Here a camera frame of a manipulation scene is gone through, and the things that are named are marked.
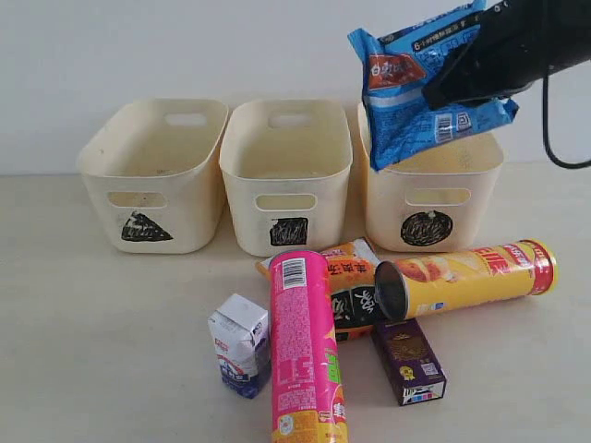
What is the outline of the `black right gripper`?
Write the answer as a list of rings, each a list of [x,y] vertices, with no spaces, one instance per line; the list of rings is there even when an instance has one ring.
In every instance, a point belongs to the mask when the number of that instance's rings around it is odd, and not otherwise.
[[[422,89],[431,110],[475,107],[510,98],[547,74],[590,59],[588,1],[499,1],[468,4],[464,25],[480,25],[479,45],[451,51]]]

